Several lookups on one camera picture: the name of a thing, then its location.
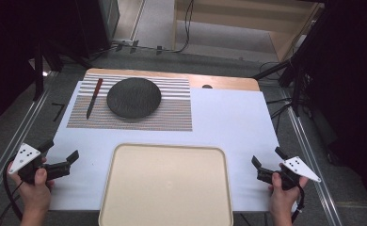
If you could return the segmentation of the light wooden shelf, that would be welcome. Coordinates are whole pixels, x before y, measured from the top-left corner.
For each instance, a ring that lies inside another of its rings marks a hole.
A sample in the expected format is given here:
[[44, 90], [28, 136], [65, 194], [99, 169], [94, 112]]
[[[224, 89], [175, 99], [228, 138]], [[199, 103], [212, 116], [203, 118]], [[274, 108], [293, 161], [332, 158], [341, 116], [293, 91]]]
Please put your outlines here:
[[251, 61], [290, 57], [322, 6], [314, 0], [173, 0], [173, 46], [193, 23], [190, 54]]

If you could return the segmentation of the black angled key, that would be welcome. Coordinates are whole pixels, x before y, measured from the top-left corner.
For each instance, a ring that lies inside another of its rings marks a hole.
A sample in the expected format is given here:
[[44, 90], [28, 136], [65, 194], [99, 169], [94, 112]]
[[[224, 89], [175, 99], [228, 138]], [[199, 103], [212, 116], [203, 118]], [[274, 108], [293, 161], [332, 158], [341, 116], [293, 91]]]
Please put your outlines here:
[[66, 105], [61, 104], [61, 103], [52, 103], [52, 106], [57, 108], [57, 112], [54, 117], [54, 121], [58, 121], [58, 119], [63, 115]]

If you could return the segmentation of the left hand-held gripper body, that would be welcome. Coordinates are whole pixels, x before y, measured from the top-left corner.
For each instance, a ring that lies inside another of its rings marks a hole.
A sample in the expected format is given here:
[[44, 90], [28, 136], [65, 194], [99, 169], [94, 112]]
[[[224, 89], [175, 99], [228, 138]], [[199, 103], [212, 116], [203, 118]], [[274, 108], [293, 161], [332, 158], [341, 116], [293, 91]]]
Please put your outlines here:
[[46, 164], [42, 162], [40, 150], [23, 143], [16, 153], [8, 173], [10, 175], [17, 174], [23, 182], [33, 185], [38, 169], [47, 171], [47, 181], [61, 178], [70, 174], [71, 158], [68, 157], [61, 163]]

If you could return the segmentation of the person's left hand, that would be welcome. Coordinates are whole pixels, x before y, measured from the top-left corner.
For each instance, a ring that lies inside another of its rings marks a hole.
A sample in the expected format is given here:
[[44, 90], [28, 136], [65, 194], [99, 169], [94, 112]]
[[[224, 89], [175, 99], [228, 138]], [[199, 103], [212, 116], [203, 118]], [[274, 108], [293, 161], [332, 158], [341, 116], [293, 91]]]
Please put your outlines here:
[[19, 187], [19, 194], [24, 203], [23, 216], [46, 216], [51, 204], [51, 191], [48, 186], [53, 186], [53, 180], [47, 181], [47, 170], [38, 169], [33, 185], [23, 183]]

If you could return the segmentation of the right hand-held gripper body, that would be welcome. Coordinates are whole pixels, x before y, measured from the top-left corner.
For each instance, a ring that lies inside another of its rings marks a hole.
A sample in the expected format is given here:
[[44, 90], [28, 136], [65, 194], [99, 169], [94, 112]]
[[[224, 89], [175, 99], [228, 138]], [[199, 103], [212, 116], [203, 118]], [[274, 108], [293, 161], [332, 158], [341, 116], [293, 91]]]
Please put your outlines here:
[[[263, 167], [256, 170], [258, 180], [272, 185], [273, 170]], [[298, 156], [284, 160], [277, 173], [281, 177], [283, 190], [289, 190], [297, 186], [300, 177], [306, 177], [317, 183], [321, 182], [321, 178]]]

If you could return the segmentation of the beige plastic tray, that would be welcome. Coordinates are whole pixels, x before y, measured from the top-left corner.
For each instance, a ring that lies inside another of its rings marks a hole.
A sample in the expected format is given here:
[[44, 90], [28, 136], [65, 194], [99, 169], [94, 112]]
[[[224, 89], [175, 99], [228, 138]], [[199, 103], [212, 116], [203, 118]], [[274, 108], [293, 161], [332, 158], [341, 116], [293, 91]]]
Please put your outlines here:
[[121, 144], [100, 226], [232, 226], [225, 154], [218, 148]]

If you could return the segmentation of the white table cover sheet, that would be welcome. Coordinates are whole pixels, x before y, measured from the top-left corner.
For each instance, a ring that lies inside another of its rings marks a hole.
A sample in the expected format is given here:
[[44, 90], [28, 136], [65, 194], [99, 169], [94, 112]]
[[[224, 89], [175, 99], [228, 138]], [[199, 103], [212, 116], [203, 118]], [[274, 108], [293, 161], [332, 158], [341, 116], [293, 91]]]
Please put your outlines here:
[[192, 130], [167, 132], [70, 128], [68, 121], [82, 89], [94, 90], [94, 86], [76, 85], [56, 132], [55, 146], [47, 155], [48, 161], [59, 162], [73, 151], [79, 152], [71, 174], [56, 181], [53, 210], [99, 210], [110, 158], [121, 143], [217, 147], [227, 159], [232, 209], [268, 209], [267, 184], [256, 179], [251, 158], [257, 157], [272, 170], [279, 167], [281, 159], [275, 153], [279, 142], [260, 91], [192, 88]]

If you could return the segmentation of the dark curtain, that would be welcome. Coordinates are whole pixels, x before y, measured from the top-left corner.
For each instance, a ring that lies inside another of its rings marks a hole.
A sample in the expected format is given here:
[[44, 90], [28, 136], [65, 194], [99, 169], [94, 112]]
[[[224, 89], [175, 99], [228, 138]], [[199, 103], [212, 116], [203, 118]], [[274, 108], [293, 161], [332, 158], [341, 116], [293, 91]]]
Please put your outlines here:
[[327, 148], [367, 190], [367, 0], [327, 0], [308, 40], [306, 93], [335, 134]]
[[39, 42], [56, 39], [73, 0], [0, 0], [0, 116], [35, 80]]

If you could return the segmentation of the black cabinet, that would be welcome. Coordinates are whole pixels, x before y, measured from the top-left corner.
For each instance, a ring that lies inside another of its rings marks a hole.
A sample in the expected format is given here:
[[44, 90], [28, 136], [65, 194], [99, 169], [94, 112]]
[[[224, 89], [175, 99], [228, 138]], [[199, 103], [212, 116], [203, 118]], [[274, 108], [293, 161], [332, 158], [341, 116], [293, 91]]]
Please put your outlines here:
[[84, 38], [84, 56], [108, 49], [120, 19], [118, 0], [75, 0]]

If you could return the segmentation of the person's right hand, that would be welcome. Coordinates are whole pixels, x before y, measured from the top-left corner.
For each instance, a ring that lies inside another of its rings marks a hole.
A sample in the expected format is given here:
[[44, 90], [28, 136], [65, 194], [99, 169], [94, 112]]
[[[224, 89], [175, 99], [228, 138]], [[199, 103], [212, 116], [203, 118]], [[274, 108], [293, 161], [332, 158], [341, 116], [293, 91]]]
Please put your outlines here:
[[273, 218], [290, 218], [292, 220], [292, 207], [300, 196], [298, 187], [290, 190], [282, 189], [281, 177], [277, 172], [272, 174], [272, 191], [269, 201], [269, 212]]

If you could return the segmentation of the wooden table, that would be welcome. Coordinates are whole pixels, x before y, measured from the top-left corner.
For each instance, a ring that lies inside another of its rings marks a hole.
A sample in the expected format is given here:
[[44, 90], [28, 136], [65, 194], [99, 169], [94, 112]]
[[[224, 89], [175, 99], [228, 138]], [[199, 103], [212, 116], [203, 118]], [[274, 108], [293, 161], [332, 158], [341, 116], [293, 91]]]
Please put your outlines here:
[[243, 77], [92, 68], [86, 71], [85, 78], [89, 77], [91, 74], [100, 74], [102, 76], [128, 75], [140, 77], [185, 78], [188, 80], [191, 88], [202, 88], [204, 85], [210, 85], [213, 89], [233, 89], [247, 91], [260, 90], [259, 84], [255, 79]]

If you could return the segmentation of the black round plate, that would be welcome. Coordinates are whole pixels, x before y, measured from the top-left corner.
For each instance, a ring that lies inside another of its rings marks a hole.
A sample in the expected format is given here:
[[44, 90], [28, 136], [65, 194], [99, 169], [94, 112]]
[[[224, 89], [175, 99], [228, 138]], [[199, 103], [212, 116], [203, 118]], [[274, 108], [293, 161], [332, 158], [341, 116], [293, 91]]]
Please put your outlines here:
[[116, 83], [107, 93], [109, 109], [124, 119], [142, 119], [160, 105], [161, 90], [150, 80], [126, 78]]

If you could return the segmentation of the metal floor rail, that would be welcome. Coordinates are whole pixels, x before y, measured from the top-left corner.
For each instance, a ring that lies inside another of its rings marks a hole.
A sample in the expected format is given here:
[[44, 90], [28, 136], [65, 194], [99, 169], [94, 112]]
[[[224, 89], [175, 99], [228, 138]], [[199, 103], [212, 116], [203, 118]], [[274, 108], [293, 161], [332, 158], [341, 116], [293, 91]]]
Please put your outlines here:
[[45, 89], [39, 99], [33, 101], [25, 91], [0, 117], [0, 185], [7, 160], [19, 149], [48, 95], [49, 89]]
[[305, 162], [308, 166], [321, 178], [321, 182], [314, 182], [316, 192], [318, 194], [320, 203], [324, 209], [325, 215], [327, 217], [327, 222], [329, 226], [343, 226], [340, 215], [338, 213], [337, 207], [334, 200], [331, 197], [327, 184], [325, 182], [324, 175], [316, 161], [315, 155], [311, 144], [304, 131], [301, 119], [295, 114], [293, 109], [288, 110], [288, 115], [292, 126], [294, 127], [297, 140], [299, 142], [300, 149], [304, 155]]

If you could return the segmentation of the dark red knife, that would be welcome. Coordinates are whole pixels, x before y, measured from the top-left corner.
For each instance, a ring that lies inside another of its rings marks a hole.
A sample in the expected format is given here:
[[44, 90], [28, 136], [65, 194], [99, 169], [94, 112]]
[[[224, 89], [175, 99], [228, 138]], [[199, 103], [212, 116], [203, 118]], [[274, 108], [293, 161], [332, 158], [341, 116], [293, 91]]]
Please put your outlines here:
[[92, 97], [91, 97], [89, 106], [88, 106], [88, 110], [87, 110], [87, 114], [86, 114], [86, 119], [87, 120], [90, 118], [92, 109], [93, 109], [93, 107], [95, 105], [96, 98], [98, 96], [98, 93], [99, 93], [99, 90], [100, 90], [100, 88], [102, 86], [102, 83], [103, 83], [103, 79], [102, 78], [99, 78], [98, 81], [97, 81], [97, 84], [95, 86], [95, 90], [93, 91], [93, 94], [92, 94]]

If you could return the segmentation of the black tripod stand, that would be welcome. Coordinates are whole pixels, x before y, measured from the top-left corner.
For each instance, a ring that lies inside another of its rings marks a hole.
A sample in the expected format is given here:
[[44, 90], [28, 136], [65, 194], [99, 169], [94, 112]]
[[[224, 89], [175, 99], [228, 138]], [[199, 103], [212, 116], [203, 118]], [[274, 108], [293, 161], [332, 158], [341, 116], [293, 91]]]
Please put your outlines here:
[[294, 90], [290, 102], [290, 107], [293, 109], [295, 115], [298, 117], [299, 116], [298, 106], [300, 105], [301, 81], [302, 77], [305, 75], [304, 67], [301, 64], [298, 55], [294, 55], [289, 59], [286, 59], [281, 63], [263, 72], [257, 73], [256, 75], [252, 75], [251, 78], [255, 80], [260, 80], [272, 73], [277, 73], [280, 70], [283, 70], [283, 74], [279, 79], [279, 85], [282, 88], [288, 88], [291, 83], [294, 83]]

